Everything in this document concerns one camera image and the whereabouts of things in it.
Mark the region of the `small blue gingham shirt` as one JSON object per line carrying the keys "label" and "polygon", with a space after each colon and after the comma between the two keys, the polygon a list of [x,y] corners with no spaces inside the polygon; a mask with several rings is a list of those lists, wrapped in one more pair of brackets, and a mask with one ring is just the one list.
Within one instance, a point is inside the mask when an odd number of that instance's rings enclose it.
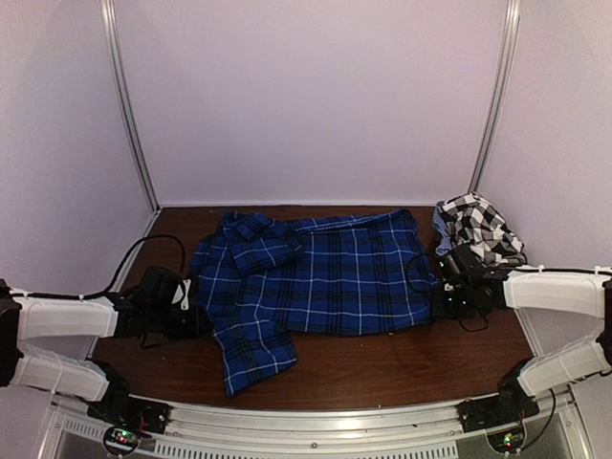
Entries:
{"label": "small blue gingham shirt", "polygon": [[451,201],[441,201],[433,210],[432,224],[435,231],[435,255],[441,257],[449,252],[455,244],[454,239],[458,231],[458,211]]}

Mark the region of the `black white checked shirt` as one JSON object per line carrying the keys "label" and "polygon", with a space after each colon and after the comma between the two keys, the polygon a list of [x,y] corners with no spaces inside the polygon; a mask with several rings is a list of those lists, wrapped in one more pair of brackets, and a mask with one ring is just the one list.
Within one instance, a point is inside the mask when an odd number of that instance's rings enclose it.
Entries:
{"label": "black white checked shirt", "polygon": [[447,201],[456,205],[459,220],[452,249],[467,244],[486,266],[527,264],[523,242],[490,201],[474,192]]}

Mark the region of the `blue plaid long sleeve shirt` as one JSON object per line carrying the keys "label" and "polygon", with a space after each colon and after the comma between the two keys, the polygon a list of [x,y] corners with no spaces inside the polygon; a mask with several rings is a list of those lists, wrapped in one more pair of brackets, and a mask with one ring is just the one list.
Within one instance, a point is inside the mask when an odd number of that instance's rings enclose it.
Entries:
{"label": "blue plaid long sleeve shirt", "polygon": [[189,272],[230,397],[296,363],[292,333],[353,337],[428,323],[439,284],[405,209],[299,220],[229,212]]}

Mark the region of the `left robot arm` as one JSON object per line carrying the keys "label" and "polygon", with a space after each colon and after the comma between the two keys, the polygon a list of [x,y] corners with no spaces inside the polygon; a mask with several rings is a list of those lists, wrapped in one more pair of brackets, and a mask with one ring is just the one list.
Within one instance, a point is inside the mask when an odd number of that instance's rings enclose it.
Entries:
{"label": "left robot arm", "polygon": [[118,425],[137,417],[128,383],[109,365],[78,361],[40,349],[33,339],[137,338],[159,334],[170,341],[196,339],[210,329],[193,303],[193,282],[168,269],[149,267],[123,293],[33,293],[1,286],[1,384],[26,385],[90,403]]}

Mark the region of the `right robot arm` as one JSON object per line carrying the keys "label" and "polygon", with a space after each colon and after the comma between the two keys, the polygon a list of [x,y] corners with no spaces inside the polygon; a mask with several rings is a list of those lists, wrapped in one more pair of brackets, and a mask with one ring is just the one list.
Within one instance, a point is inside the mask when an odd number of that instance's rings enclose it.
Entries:
{"label": "right robot arm", "polygon": [[575,313],[603,321],[603,329],[568,343],[553,354],[518,363],[498,384],[490,404],[496,421],[511,421],[527,399],[559,385],[611,373],[611,272],[482,264],[469,246],[436,259],[444,279],[443,310],[457,319],[494,310],[541,309]]}

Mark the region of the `left green circuit board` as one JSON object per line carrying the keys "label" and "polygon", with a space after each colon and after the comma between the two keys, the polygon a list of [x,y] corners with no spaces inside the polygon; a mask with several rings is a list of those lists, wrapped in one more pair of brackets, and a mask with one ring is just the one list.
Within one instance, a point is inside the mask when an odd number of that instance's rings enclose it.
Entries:
{"label": "left green circuit board", "polygon": [[129,430],[111,426],[102,436],[102,445],[111,454],[126,455],[134,452],[140,445],[142,437]]}

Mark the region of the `green circuit board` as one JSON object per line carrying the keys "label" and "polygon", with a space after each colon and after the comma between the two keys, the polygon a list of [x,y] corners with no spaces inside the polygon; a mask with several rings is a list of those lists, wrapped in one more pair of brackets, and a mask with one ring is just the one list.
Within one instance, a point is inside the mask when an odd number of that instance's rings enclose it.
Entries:
{"label": "green circuit board", "polygon": [[510,454],[521,449],[525,443],[526,434],[522,430],[511,429],[497,431],[487,435],[487,441],[493,451],[500,454]]}
{"label": "green circuit board", "polygon": [[140,445],[142,437],[129,430],[111,426],[102,436],[102,445],[111,454],[126,455],[134,452]]}

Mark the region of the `right green circuit board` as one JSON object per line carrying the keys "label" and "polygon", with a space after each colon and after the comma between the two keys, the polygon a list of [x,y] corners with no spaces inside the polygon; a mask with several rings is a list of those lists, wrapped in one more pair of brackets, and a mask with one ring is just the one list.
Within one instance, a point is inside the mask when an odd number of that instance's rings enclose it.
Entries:
{"label": "right green circuit board", "polygon": [[525,443],[526,434],[522,430],[511,429],[497,431],[487,435],[487,441],[493,451],[500,454],[510,454],[521,449]]}

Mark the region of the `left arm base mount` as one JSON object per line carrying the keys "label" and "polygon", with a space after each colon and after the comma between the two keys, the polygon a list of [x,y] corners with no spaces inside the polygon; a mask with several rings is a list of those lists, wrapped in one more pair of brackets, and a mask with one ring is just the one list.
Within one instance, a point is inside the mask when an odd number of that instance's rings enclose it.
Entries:
{"label": "left arm base mount", "polygon": [[133,397],[128,381],[109,363],[97,360],[90,363],[102,371],[109,385],[100,401],[85,402],[89,416],[134,433],[165,433],[168,404]]}

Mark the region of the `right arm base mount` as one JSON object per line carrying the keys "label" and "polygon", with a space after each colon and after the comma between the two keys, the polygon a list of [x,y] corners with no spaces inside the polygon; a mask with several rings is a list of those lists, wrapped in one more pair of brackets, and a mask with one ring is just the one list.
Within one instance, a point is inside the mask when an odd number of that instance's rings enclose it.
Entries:
{"label": "right arm base mount", "polygon": [[456,406],[464,432],[518,423],[539,413],[534,396],[528,396],[518,377],[528,360],[518,362],[497,384],[497,394],[478,400],[464,400]]}

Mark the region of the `front aluminium rail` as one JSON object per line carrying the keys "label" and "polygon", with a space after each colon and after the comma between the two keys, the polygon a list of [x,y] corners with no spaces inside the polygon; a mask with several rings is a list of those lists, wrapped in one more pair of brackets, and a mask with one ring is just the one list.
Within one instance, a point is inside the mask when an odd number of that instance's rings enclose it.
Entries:
{"label": "front aluminium rail", "polygon": [[493,446],[525,432],[521,458],[591,458],[568,390],[539,399],[522,424],[464,430],[458,401],[348,411],[274,411],[174,404],[130,458],[502,458]]}

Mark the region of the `right aluminium frame post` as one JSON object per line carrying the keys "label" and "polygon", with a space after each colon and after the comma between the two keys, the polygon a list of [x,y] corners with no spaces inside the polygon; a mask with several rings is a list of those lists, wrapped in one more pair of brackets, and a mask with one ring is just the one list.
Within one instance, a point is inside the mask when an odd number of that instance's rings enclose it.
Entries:
{"label": "right aluminium frame post", "polygon": [[481,141],[470,177],[468,192],[477,192],[482,184],[496,130],[507,93],[520,29],[521,1],[508,0],[503,21],[500,48],[493,79],[492,95],[485,118]]}

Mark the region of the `aluminium frame post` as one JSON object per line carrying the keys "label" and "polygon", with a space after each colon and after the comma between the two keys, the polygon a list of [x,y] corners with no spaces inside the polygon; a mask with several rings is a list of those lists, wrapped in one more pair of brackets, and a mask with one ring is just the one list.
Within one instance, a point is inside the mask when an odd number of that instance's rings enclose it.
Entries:
{"label": "aluminium frame post", "polygon": [[120,45],[116,2],[112,0],[101,0],[100,12],[109,52],[111,72],[115,82],[120,107],[120,115],[126,134],[126,139],[128,141],[128,146],[130,148],[130,152],[136,167],[136,172],[149,210],[152,213],[156,213],[160,211],[161,205],[154,189],[151,173],[144,156],[135,111],[130,97]]}
{"label": "aluminium frame post", "polygon": [[493,79],[492,95],[485,118],[481,141],[470,177],[468,192],[477,192],[482,184],[496,130],[507,93],[520,29],[521,1],[508,0],[503,21],[500,48]]}

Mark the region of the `left aluminium frame post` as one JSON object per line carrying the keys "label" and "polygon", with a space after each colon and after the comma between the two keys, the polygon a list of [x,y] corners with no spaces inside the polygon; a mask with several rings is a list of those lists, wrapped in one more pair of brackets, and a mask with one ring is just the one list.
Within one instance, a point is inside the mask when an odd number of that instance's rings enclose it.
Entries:
{"label": "left aluminium frame post", "polygon": [[126,139],[128,141],[128,146],[130,148],[130,152],[136,167],[136,172],[149,210],[152,213],[156,213],[160,211],[161,205],[154,189],[151,173],[144,156],[135,111],[130,97],[120,45],[116,2],[112,0],[101,0],[100,12],[109,52],[111,72],[115,82],[120,107],[120,115],[126,134]]}

